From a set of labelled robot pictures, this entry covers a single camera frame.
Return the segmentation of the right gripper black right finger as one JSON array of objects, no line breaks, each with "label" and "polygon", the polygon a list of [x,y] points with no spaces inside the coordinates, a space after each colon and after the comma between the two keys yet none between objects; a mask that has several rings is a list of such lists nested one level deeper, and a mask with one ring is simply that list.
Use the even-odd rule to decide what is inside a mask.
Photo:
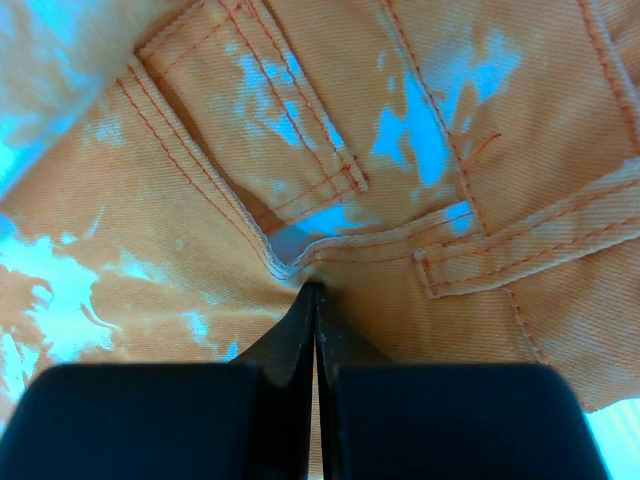
[{"label": "right gripper black right finger", "polygon": [[314,287],[328,479],[604,479],[565,380],[533,364],[403,364]]}]

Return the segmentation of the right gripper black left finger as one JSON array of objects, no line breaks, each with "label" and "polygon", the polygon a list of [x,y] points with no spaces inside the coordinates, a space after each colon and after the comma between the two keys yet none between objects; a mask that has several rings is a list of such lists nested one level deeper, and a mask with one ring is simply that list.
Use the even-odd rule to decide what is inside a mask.
[{"label": "right gripper black left finger", "polygon": [[1,440],[5,479],[302,479],[316,288],[227,363],[68,364],[40,374]]}]

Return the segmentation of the orange white tie-dye trousers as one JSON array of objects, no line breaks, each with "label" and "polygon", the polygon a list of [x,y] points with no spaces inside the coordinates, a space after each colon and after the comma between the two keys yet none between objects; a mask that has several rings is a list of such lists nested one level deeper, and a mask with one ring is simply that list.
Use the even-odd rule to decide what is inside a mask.
[{"label": "orange white tie-dye trousers", "polygon": [[395,358],[639,393],[635,1],[5,1],[1,416],[244,350],[311,279]]}]

